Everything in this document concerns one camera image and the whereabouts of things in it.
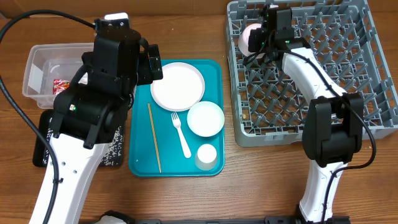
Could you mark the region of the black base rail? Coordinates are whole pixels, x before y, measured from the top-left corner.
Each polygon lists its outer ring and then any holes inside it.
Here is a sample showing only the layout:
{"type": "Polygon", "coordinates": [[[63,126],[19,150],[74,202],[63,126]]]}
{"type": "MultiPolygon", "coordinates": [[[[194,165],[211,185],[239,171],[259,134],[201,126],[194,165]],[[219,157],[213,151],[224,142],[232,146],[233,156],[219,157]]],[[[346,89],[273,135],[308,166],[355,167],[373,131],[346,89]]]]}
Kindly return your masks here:
{"type": "Polygon", "coordinates": [[[94,224],[299,224],[301,220],[293,216],[281,217],[265,217],[263,219],[227,219],[227,220],[173,220],[162,221],[159,219],[150,220],[128,220],[124,221],[120,218],[104,216],[98,221],[92,222],[94,224]]]}

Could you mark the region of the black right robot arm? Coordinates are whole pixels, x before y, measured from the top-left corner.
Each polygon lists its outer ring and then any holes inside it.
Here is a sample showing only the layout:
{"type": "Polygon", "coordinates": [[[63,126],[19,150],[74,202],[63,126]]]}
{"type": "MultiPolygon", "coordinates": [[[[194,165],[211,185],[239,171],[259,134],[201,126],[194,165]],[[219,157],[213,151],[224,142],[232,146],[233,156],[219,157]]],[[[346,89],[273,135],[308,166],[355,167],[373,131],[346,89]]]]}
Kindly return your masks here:
{"type": "Polygon", "coordinates": [[[258,55],[276,63],[300,90],[308,103],[302,133],[310,159],[305,193],[298,205],[296,223],[349,223],[333,217],[332,205],[340,172],[361,149],[363,98],[347,93],[324,71],[307,40],[296,37],[289,7],[266,5],[261,26],[251,30],[243,64],[258,55]]]}

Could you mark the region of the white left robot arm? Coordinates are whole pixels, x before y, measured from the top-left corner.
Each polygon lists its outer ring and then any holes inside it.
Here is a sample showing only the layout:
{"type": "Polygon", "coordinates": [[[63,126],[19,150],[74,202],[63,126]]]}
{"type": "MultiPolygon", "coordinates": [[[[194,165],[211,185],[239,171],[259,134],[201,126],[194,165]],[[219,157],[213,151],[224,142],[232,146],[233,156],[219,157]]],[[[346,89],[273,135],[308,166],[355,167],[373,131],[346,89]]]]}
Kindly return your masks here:
{"type": "Polygon", "coordinates": [[[53,102],[48,160],[32,223],[77,223],[93,176],[127,120],[139,85],[163,77],[159,48],[133,30],[125,13],[95,20],[91,52],[53,102]]]}

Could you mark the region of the grey dishwasher rack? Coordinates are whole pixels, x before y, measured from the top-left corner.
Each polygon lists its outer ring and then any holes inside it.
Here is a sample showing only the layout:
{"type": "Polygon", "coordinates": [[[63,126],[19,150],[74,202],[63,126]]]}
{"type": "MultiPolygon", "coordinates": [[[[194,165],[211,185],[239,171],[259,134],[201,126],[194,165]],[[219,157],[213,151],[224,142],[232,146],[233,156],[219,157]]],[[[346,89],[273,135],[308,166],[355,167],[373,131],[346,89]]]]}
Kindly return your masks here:
{"type": "MultiPolygon", "coordinates": [[[[297,37],[304,37],[330,78],[364,98],[364,120],[377,139],[397,129],[397,93],[366,1],[278,1],[290,7],[297,37]]],[[[262,21],[264,1],[226,7],[226,53],[234,136],[242,147],[300,141],[307,105],[293,80],[262,58],[245,65],[238,40],[262,21]]]]}

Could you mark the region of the large white plate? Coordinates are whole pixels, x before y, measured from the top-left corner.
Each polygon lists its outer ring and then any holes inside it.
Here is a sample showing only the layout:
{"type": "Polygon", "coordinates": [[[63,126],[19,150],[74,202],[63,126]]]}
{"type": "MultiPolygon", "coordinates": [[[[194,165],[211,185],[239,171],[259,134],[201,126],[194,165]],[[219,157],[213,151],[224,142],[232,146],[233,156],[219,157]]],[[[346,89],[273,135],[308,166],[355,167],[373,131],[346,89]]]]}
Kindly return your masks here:
{"type": "Polygon", "coordinates": [[[205,80],[193,65],[172,62],[162,67],[163,78],[150,85],[153,100],[168,111],[186,111],[205,93],[205,80]]]}

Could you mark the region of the white bowl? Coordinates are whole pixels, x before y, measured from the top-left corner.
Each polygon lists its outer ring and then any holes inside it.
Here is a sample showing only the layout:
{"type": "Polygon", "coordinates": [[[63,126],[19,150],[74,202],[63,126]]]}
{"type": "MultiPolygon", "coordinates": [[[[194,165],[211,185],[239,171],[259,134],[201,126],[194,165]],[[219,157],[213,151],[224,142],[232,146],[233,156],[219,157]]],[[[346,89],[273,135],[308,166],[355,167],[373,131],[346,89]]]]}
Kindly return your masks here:
{"type": "Polygon", "coordinates": [[[187,124],[198,136],[205,138],[215,136],[224,126],[223,110],[210,101],[198,102],[189,109],[187,124]]]}

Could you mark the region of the clear plastic bin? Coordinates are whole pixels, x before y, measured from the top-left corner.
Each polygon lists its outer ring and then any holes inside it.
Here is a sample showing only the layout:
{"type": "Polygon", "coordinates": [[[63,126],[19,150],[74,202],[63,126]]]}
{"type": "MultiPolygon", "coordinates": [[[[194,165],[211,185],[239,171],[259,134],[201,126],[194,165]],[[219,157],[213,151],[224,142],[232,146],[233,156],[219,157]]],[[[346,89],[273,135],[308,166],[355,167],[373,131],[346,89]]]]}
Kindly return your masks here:
{"type": "Polygon", "coordinates": [[[22,94],[39,108],[57,111],[128,106],[117,74],[116,48],[102,43],[45,44],[31,48],[25,66],[22,94]],[[61,93],[53,94],[53,80],[70,81],[61,93]]]}

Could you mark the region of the bowl with rice and nuts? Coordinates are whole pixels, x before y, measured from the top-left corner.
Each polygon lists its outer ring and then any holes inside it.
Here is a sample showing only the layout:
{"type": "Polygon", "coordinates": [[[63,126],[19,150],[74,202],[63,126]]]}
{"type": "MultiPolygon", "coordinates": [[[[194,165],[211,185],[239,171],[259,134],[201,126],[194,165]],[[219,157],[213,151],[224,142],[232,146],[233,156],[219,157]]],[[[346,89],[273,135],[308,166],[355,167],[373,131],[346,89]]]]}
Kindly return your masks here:
{"type": "Polygon", "coordinates": [[[242,32],[242,34],[239,36],[239,40],[238,40],[238,47],[240,52],[245,56],[248,57],[252,54],[252,52],[250,52],[248,50],[249,47],[249,36],[250,36],[250,32],[252,30],[261,28],[262,25],[260,23],[254,23],[251,25],[248,25],[242,32]]]}

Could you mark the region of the white plastic fork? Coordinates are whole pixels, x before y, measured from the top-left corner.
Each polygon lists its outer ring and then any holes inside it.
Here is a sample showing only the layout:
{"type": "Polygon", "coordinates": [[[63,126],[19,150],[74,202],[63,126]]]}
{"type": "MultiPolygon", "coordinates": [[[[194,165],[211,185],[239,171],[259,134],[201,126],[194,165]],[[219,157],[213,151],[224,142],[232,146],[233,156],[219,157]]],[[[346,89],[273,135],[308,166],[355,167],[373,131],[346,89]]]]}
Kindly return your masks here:
{"type": "Polygon", "coordinates": [[[182,146],[183,155],[185,156],[185,158],[189,159],[189,158],[191,158],[192,153],[191,153],[190,148],[189,148],[189,146],[187,144],[185,136],[183,135],[183,132],[182,132],[182,129],[181,129],[180,118],[178,117],[178,114],[176,112],[172,112],[171,113],[171,118],[172,118],[173,126],[175,127],[175,129],[178,132],[178,136],[179,136],[180,143],[181,143],[181,146],[182,146]]]}

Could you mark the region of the black tray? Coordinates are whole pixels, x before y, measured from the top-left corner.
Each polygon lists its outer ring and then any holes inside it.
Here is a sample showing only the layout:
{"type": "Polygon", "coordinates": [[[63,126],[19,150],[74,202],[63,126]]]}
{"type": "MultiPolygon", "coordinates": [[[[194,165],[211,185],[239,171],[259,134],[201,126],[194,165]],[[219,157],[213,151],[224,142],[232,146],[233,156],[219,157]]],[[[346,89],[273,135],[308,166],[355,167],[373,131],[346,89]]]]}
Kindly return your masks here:
{"type": "MultiPolygon", "coordinates": [[[[45,110],[39,121],[39,131],[41,134],[47,135],[47,141],[50,141],[52,130],[49,128],[53,116],[53,109],[45,110]]],[[[120,126],[115,134],[113,141],[109,145],[109,149],[103,159],[101,160],[100,167],[116,167],[120,166],[123,161],[123,148],[124,148],[124,131],[125,125],[120,126]]],[[[49,152],[39,138],[36,138],[32,163],[36,167],[46,167],[49,159],[49,152]]]]}

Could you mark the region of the spilled rice and nuts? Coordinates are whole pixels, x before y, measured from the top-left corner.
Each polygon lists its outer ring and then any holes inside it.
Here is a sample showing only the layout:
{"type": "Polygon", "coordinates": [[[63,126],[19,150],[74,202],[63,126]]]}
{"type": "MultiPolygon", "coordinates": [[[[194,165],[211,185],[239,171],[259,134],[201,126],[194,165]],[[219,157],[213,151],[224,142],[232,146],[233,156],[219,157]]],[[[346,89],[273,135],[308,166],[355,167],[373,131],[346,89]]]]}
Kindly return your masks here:
{"type": "MultiPolygon", "coordinates": [[[[120,126],[115,134],[113,141],[109,145],[109,149],[103,159],[100,167],[116,167],[120,166],[123,161],[123,147],[124,147],[124,131],[125,126],[120,126]]],[[[49,158],[49,152],[45,146],[37,138],[35,142],[34,154],[32,162],[36,167],[46,167],[49,158]]]]}

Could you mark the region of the wooden chopstick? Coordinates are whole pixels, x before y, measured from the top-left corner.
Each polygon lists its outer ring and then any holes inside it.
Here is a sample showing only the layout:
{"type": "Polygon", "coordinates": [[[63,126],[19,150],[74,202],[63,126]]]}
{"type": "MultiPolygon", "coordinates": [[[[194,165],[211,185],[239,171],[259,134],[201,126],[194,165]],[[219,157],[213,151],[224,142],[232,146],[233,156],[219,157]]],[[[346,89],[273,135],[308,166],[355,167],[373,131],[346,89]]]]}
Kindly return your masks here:
{"type": "Polygon", "coordinates": [[[150,118],[150,124],[151,124],[151,129],[152,129],[152,135],[153,135],[153,140],[154,140],[154,146],[155,146],[155,154],[157,158],[157,164],[159,168],[159,173],[162,173],[162,167],[161,167],[161,162],[160,162],[160,156],[159,156],[159,149],[157,145],[157,138],[156,138],[156,133],[155,133],[155,126],[154,126],[154,120],[153,120],[153,115],[152,115],[152,108],[150,103],[147,104],[148,111],[149,111],[149,118],[150,118]]]}

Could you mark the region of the frosted white cup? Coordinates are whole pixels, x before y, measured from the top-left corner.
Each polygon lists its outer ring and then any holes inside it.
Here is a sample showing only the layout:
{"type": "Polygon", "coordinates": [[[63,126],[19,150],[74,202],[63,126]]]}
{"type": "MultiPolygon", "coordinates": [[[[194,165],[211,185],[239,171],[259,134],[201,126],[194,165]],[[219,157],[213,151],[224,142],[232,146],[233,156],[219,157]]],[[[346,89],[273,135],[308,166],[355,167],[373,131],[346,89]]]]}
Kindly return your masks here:
{"type": "Polygon", "coordinates": [[[195,154],[195,165],[200,170],[212,170],[217,163],[218,153],[211,144],[203,144],[195,154]]]}

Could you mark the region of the red snack wrapper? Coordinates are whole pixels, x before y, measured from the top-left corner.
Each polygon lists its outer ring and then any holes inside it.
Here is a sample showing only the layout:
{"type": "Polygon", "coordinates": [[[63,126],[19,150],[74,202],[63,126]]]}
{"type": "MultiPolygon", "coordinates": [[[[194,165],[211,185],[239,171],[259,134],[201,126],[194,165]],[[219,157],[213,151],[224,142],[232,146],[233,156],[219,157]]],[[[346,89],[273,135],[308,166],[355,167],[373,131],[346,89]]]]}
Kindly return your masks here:
{"type": "Polygon", "coordinates": [[[70,81],[62,79],[53,80],[53,94],[57,95],[70,86],[70,81]]]}

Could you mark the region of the teal plastic tray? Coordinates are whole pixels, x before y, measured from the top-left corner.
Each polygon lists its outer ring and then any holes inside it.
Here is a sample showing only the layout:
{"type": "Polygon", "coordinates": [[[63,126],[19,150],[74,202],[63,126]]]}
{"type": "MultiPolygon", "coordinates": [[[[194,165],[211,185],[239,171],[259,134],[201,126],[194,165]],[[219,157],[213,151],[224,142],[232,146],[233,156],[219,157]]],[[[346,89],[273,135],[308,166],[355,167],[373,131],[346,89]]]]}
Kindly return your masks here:
{"type": "MultiPolygon", "coordinates": [[[[223,110],[223,84],[221,67],[210,59],[163,60],[162,66],[172,62],[183,62],[197,68],[205,80],[205,93],[199,101],[216,103],[223,110]]],[[[171,113],[161,108],[152,98],[150,85],[137,87],[132,107],[131,135],[129,145],[129,167],[139,177],[188,177],[212,176],[224,167],[224,127],[212,137],[201,137],[190,130],[187,124],[189,110],[176,112],[181,129],[192,153],[187,159],[183,155],[178,132],[173,126],[171,113]],[[159,149],[162,173],[159,173],[152,129],[147,104],[150,103],[159,149]],[[216,166],[212,170],[200,170],[195,165],[195,154],[203,144],[211,144],[218,153],[216,166]]]]}

